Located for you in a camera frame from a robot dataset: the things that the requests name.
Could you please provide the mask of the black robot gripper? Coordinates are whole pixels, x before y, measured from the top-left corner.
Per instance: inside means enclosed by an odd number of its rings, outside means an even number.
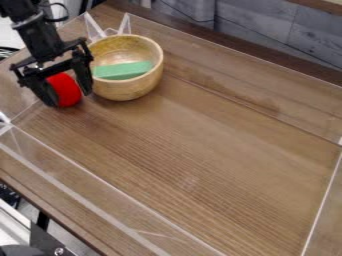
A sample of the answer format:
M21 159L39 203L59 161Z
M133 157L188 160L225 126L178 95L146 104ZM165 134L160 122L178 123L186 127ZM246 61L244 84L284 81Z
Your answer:
M54 58L37 60L33 56L10 66L10 70L17 74L22 87L29 87L37 97L50 107L59 105L58 93L47 81L50 76L73 70L77 81L85 95L93 93L93 74L90 64L94 56L87 46L87 39L79 37L73 41L66 41L62 54Z

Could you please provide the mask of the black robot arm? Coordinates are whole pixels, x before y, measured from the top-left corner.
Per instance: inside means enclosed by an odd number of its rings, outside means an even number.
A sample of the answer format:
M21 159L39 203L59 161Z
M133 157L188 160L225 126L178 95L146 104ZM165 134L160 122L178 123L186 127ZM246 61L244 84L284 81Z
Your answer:
M13 21L11 27L19 33L30 56L10 66L18 83L27 87L47 106L57 107L61 97L49 78L73 70L85 95L93 92L94 79L90 64L94 61L87 39L71 41L61 38L55 22L50 17L42 0L0 0L0 16Z

